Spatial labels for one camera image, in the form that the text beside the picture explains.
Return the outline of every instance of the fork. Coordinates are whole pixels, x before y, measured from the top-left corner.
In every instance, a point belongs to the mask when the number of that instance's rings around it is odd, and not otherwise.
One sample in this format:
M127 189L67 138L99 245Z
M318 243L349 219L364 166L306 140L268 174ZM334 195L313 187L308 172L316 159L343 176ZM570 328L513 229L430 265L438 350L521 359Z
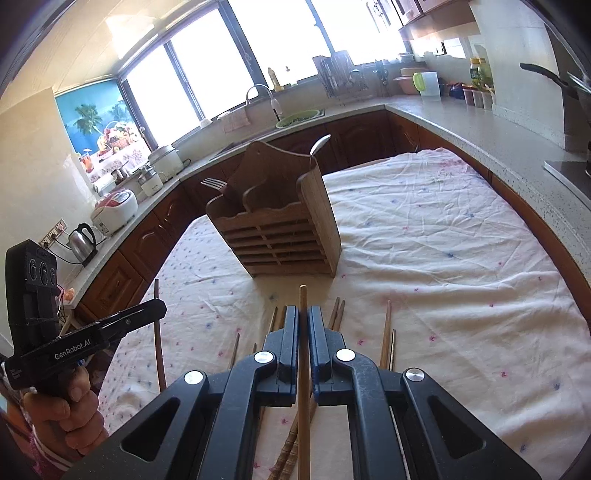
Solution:
M205 185L206 187L217 190L219 193L224 195L224 197L226 197L230 202L239 205L240 207L243 207L240 195L238 195L238 192L234 190L232 187L230 187L230 185L228 185L226 181L206 178L201 181L201 185Z

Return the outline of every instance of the kitchen counter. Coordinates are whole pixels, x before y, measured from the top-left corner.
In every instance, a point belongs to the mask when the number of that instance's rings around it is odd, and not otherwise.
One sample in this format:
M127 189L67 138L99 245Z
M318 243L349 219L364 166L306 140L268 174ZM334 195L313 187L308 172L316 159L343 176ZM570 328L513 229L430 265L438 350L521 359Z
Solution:
M270 141L339 118L386 109L461 148L517 192L554 231L591 283L591 210L544 170L545 161L583 161L580 154L565 152L524 127L451 98L439 102L423 101L418 95L401 95L351 101L325 108L323 117L262 134L257 140ZM268 125L261 131L268 131ZM97 256L67 285L66 288L74 288L75 294L73 300L64 305L65 308L74 309L77 306L107 260L160 200L183 180L244 150L246 144L194 161L164 184L159 192L141 202L135 217L107 239L99 247Z

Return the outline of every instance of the human hand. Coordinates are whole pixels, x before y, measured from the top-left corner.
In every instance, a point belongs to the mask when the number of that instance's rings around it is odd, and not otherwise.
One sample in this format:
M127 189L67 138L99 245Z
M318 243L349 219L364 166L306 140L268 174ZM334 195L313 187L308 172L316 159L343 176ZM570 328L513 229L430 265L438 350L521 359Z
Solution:
M70 404L63 398L40 393L25 394L23 403L39 440L54 453L75 462L98 447L109 434L97 410L99 399L90 389L86 368L75 370L67 391L72 399Z

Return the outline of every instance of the ceiling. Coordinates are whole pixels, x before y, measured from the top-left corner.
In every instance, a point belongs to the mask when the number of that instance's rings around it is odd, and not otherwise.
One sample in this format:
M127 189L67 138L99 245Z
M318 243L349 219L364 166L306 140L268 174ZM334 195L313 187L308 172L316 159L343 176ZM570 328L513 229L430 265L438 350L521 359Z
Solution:
M119 71L133 54L210 0L77 0L33 51L0 98L0 113Z

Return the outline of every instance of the faucet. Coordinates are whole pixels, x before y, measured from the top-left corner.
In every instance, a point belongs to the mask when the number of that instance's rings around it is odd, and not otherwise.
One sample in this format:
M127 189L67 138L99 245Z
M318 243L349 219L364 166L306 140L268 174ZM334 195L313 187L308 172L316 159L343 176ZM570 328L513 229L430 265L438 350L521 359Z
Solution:
M246 91L246 105L248 106L251 104L251 101L248 98L248 94L250 93L250 91L253 88L256 88L256 87L263 87L264 89L266 89L269 92L269 97L271 97L271 108L273 109L273 113L275 114L275 117L277 117L277 121L280 122L281 118L279 118L279 115L283 113L283 110L281 109L281 105L279 104L277 99L273 96L273 92L271 91L271 89L267 85L263 85L262 83L256 83L252 87L250 87Z

